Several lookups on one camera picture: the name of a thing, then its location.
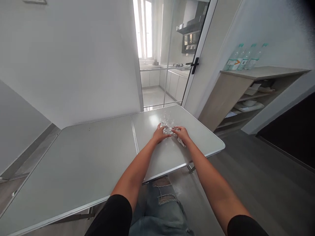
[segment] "black sleeve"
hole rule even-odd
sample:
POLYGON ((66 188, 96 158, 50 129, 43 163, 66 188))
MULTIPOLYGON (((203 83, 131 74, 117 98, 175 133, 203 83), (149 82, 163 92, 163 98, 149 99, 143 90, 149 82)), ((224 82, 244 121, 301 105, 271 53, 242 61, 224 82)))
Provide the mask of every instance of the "black sleeve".
POLYGON ((251 217, 245 215, 234 216, 227 225, 228 236, 268 236, 266 231, 251 217))
POLYGON ((93 220, 85 236, 128 236, 132 220, 129 201, 122 195, 112 195, 93 220))

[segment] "black door handle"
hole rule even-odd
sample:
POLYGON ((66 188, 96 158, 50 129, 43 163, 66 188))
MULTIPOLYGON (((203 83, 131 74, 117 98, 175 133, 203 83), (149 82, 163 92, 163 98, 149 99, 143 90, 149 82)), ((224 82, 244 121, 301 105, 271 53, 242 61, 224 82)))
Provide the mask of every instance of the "black door handle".
POLYGON ((191 66, 193 67, 193 70, 192 70, 191 74, 194 74, 194 73, 195 73, 196 68, 197 68, 197 66, 199 65, 198 61, 199 61, 199 57, 196 57, 195 63, 194 63, 194 64, 191 64, 191 66))

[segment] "transparent plastic wrap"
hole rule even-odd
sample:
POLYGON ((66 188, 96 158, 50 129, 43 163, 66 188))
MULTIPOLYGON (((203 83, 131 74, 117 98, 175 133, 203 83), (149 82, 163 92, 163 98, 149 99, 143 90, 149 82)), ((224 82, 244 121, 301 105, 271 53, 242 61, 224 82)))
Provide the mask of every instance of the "transparent plastic wrap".
POLYGON ((164 134, 177 136, 175 133, 172 132, 172 128, 174 126, 180 126, 181 121, 175 121, 171 116, 171 112, 164 111, 164 113, 160 117, 160 122, 161 126, 165 126, 165 129, 163 129, 164 134))

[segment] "person's right hand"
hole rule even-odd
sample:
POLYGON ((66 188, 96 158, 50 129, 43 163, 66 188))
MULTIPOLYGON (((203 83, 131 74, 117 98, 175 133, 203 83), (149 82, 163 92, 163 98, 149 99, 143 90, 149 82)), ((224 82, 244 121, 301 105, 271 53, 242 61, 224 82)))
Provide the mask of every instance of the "person's right hand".
POLYGON ((172 129, 172 132, 177 134, 177 136, 186 144, 189 140, 190 137, 188 135, 188 132, 185 127, 183 126, 175 126, 172 129))

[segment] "kitchen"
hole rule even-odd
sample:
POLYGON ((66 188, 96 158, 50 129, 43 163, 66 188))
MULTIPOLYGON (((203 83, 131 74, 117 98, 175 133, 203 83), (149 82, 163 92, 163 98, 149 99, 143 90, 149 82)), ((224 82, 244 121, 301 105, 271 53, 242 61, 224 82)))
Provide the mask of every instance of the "kitchen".
POLYGON ((209 2, 133 3, 144 110, 181 105, 209 2))

